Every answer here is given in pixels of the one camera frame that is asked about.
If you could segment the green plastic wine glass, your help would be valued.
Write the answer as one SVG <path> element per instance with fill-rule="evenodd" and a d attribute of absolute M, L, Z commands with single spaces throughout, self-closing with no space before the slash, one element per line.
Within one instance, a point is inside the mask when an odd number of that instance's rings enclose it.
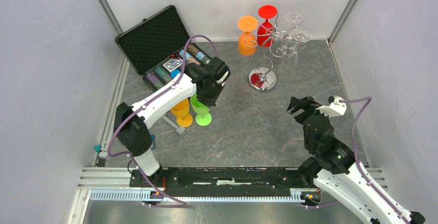
<path fill-rule="evenodd" d="M 190 97 L 190 104 L 193 111 L 196 113 L 195 122 L 200 126 L 209 125 L 212 121 L 210 108 L 198 101 L 196 94 Z"/>

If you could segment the yellow plastic wine glass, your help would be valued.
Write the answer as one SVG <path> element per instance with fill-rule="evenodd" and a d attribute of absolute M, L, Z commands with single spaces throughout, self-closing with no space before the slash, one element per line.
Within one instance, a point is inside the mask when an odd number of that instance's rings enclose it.
<path fill-rule="evenodd" d="M 190 104 L 188 99 L 179 102 L 170 109 L 171 113 L 177 118 L 177 124 L 184 128 L 189 127 L 193 123 L 193 117 L 190 112 Z"/>

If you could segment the clear wine glass front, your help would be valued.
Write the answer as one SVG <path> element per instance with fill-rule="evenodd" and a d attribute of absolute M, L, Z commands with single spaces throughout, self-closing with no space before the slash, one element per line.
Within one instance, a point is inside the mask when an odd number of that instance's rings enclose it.
<path fill-rule="evenodd" d="M 292 31 L 292 56 L 298 56 L 298 48 L 311 39 L 311 33 L 305 29 L 295 29 Z"/>

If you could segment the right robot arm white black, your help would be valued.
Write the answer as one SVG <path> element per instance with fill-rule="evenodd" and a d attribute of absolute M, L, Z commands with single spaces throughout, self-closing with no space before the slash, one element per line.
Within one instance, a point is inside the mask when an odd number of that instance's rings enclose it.
<path fill-rule="evenodd" d="M 363 223 L 425 223 L 425 217 L 404 208 L 371 176 L 357 155 L 334 135 L 330 119 L 345 114 L 347 104 L 371 97 L 345 100 L 330 96 L 327 105 L 313 97 L 291 97 L 287 112 L 303 126 L 304 147 L 311 155 L 299 167 L 298 179 L 305 187 L 315 186 L 329 193 Z"/>

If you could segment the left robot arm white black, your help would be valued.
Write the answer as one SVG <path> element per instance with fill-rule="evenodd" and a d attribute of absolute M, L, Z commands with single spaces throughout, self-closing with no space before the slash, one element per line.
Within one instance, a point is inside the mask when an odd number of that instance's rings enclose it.
<path fill-rule="evenodd" d="M 132 105 L 123 102 L 117 106 L 110 141 L 118 139 L 124 145 L 127 154 L 143 171 L 145 183 L 154 187 L 162 181 L 160 163 L 151 148 L 149 128 L 171 108 L 194 95 L 203 105 L 215 106 L 229 76 L 229 67 L 218 57 L 208 64 L 188 63 L 183 73 L 149 97 Z"/>

